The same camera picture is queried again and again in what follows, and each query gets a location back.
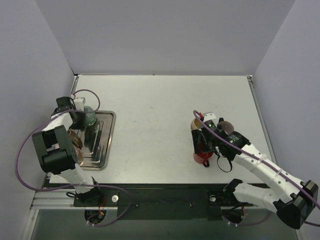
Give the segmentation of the lavender mug with black handle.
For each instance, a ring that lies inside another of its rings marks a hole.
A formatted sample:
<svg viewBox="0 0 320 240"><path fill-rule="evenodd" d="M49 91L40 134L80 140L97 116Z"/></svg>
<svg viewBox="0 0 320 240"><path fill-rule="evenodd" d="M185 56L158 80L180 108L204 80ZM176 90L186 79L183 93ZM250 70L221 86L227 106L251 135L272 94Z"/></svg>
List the lavender mug with black handle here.
<svg viewBox="0 0 320 240"><path fill-rule="evenodd" d="M229 135L234 131L234 126L230 122L225 121L223 117L219 118L217 128L226 135Z"/></svg>

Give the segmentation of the cream mug with blue drips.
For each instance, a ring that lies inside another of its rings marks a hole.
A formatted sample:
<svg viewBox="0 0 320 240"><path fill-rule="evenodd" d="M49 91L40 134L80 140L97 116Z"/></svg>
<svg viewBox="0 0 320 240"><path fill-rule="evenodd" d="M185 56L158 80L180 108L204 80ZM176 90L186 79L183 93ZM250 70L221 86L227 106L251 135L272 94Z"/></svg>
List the cream mug with blue drips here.
<svg viewBox="0 0 320 240"><path fill-rule="evenodd" d="M196 118L194 118L194 119L191 121L191 124L190 124L190 129L191 129L191 131L201 129L202 127L203 127L203 125L202 125L201 122L200 122L199 120L197 120Z"/></svg>

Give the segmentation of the red mug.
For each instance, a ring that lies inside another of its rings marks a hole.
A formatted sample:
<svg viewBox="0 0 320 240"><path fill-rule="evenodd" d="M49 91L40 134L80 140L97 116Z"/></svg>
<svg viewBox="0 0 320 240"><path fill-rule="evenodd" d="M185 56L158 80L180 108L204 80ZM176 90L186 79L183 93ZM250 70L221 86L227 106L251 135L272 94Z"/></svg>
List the red mug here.
<svg viewBox="0 0 320 240"><path fill-rule="evenodd" d="M213 156L212 152L199 152L198 154L194 153L193 154L193 159L195 162L198 164L203 165L205 168L208 168L210 166L210 158Z"/></svg>

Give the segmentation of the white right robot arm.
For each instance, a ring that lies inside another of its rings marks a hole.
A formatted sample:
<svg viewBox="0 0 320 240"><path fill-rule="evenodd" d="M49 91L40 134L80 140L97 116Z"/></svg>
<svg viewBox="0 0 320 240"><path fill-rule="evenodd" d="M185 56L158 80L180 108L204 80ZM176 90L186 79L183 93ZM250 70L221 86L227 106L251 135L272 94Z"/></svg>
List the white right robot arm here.
<svg viewBox="0 0 320 240"><path fill-rule="evenodd" d="M319 187L312 180L303 181L292 176L262 154L245 136L224 127L220 122L194 119L190 125L196 154L213 153L238 164L260 179L267 188L253 186L241 179L233 179L223 192L230 205L248 203L275 213L287 226L300 229L317 202Z"/></svg>

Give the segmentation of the teal green mug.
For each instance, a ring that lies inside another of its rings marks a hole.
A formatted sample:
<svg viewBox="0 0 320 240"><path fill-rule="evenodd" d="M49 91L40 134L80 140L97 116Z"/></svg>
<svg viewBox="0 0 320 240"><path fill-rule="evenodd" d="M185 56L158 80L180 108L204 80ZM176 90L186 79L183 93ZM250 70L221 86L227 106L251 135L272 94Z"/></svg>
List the teal green mug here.
<svg viewBox="0 0 320 240"><path fill-rule="evenodd" d="M94 109L90 106L84 106L85 118L84 118L84 129L88 130L92 126L94 126L97 122L97 116Z"/></svg>

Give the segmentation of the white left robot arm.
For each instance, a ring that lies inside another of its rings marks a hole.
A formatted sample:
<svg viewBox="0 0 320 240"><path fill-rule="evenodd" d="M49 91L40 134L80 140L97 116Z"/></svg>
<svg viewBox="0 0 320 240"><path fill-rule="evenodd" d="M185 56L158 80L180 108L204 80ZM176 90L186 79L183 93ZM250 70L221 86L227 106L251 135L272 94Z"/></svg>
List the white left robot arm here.
<svg viewBox="0 0 320 240"><path fill-rule="evenodd" d="M104 196L97 181L85 174L78 164L83 157L82 143L73 143L73 130L85 130L89 125L87 117L94 117L91 107L85 106L84 97L59 97L57 108L53 111L49 123L32 135L32 142L41 169L62 177L75 189L75 197L83 204L98 206Z"/></svg>

